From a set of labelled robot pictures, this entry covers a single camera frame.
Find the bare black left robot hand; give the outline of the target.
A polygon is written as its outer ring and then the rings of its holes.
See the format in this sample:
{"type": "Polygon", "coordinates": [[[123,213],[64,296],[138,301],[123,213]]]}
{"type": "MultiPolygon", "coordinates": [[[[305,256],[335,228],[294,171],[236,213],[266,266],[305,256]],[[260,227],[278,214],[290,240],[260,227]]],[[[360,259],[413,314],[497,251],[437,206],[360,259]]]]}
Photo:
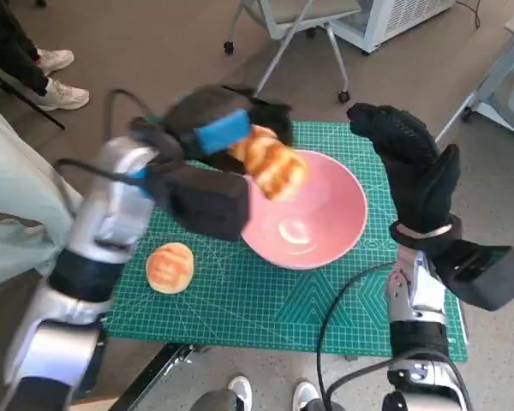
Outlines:
{"type": "Polygon", "coordinates": [[[230,154],[228,146],[221,143],[219,123],[241,111],[249,125],[272,131],[280,142],[293,145],[291,107],[285,103],[266,101],[254,96],[254,90],[245,86],[206,85],[179,99],[161,119],[164,131],[178,138],[182,146],[200,154],[200,160],[215,169],[245,173],[242,162],[230,154]],[[213,125],[214,132],[204,139],[213,149],[198,148],[192,136],[213,125]]]}

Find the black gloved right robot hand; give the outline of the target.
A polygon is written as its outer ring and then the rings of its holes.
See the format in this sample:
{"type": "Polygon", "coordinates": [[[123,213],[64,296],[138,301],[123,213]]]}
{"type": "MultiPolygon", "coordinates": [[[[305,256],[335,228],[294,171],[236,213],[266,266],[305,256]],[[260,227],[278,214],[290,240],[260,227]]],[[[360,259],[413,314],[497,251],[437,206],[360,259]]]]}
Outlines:
{"type": "Polygon", "coordinates": [[[451,223],[451,197],[460,176],[457,145],[440,151],[427,125],[390,105],[356,103],[350,129],[371,141],[387,174],[397,220],[419,235],[451,223]]]}

